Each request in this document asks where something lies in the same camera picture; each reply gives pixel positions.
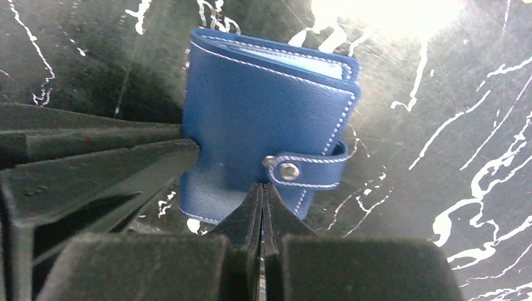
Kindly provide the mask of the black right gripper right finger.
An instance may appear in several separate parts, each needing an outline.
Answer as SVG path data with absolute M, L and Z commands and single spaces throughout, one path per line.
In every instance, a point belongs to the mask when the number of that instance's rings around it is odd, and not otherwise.
M 319 236 L 262 191 L 268 300 L 462 300 L 443 253 L 415 238 Z

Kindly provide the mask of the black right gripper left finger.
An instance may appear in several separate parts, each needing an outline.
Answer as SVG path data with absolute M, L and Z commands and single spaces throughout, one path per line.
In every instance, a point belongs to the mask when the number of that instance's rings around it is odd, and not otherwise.
M 256 300 L 262 185 L 202 236 L 86 233 L 57 258 L 38 300 Z

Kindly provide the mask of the navy blue card holder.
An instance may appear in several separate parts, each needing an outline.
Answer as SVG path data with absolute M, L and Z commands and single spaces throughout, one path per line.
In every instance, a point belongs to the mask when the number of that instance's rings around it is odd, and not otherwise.
M 341 137 L 361 97 L 359 63 L 335 53 L 197 28 L 182 135 L 200 148 L 180 179 L 180 211 L 217 224 L 252 184 L 271 183 L 304 219 L 350 157 Z

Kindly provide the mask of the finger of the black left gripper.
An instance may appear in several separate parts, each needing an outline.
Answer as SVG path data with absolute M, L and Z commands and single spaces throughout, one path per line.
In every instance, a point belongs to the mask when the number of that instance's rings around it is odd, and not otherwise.
M 1 104 L 1 168 L 176 140 L 175 124 L 130 122 L 66 110 Z
M 43 268 L 77 234 L 128 222 L 197 160 L 179 139 L 22 164 L 1 171 L 6 300 L 31 300 Z

